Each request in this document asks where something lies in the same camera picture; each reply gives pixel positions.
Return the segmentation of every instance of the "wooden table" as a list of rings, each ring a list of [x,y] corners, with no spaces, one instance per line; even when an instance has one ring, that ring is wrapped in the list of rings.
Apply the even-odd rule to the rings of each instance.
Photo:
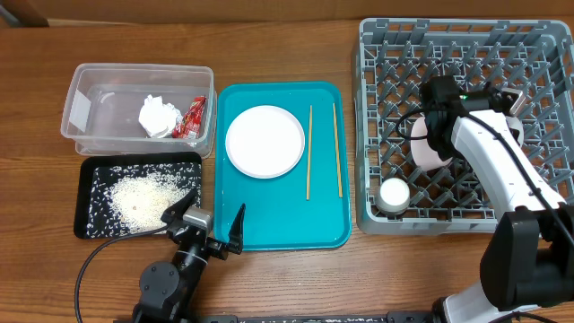
[[[558,18],[574,26],[574,17]],[[0,321],[73,322],[78,270],[101,243],[73,235],[84,157],[58,131],[79,64],[210,66],[217,92],[234,83],[329,81],[343,95],[354,201],[350,57],[358,27],[351,21],[1,30]],[[212,154],[204,161],[204,207],[210,210],[213,164]],[[440,296],[478,279],[490,238],[374,236],[354,224],[340,249],[214,259],[194,304],[204,314],[241,317],[428,310]],[[102,251],[83,279],[85,321],[129,316],[141,272],[169,260],[175,248],[158,237]],[[574,304],[539,313],[574,322]]]

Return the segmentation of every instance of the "clear plastic container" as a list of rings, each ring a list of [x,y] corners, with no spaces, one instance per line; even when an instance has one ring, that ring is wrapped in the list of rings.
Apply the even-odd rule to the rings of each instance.
[[[148,95],[161,96],[184,115],[207,97],[197,139],[150,138],[138,118]],[[197,152],[209,156],[217,93],[209,67],[153,64],[82,64],[65,100],[60,131],[83,155]]]

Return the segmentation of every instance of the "red wrapper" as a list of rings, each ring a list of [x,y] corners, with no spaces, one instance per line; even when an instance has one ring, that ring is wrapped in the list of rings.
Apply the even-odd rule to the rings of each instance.
[[[171,134],[174,138],[196,139],[199,135],[201,126],[201,117],[204,114],[204,107],[207,98],[205,96],[196,97],[189,107],[189,111],[183,116],[183,119],[173,129]]]

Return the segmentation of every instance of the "white cup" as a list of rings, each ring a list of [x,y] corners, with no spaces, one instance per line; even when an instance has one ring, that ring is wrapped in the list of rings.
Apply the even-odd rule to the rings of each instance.
[[[375,196],[375,205],[386,216],[398,216],[409,206],[411,192],[402,179],[387,179]]]

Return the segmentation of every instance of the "white plate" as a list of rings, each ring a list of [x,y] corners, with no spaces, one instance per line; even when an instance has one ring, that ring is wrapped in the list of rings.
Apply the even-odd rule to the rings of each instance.
[[[287,110],[258,106],[243,111],[231,122],[225,150],[242,173],[272,179],[297,165],[305,150],[305,133]]]

